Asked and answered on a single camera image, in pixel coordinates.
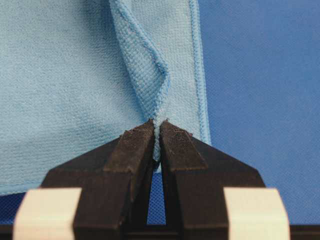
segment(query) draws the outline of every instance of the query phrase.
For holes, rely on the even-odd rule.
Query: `blue fabric background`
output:
[[[320,224],[320,1],[199,0],[212,145]]]

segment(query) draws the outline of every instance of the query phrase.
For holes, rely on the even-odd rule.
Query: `stitched hem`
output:
[[[198,0],[189,0],[189,6],[191,13],[194,75],[199,108],[198,117],[200,123],[200,137],[201,141],[211,145]]]
[[[17,184],[14,186],[5,186],[0,188],[1,196],[10,194],[19,194],[28,191],[29,189],[36,189],[39,187],[39,182],[31,182],[25,184]]]

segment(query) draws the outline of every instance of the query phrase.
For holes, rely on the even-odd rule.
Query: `microfiber cloth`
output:
[[[164,119],[210,143],[197,0],[0,2],[0,195]],[[156,142],[154,158],[159,159]]]

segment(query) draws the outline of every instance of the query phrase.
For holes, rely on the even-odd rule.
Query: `cloth texture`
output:
[[[320,1],[199,0],[212,145],[320,224]]]
[[[156,135],[168,118],[210,143],[197,0],[0,9],[0,195],[36,188],[49,169],[150,118]]]

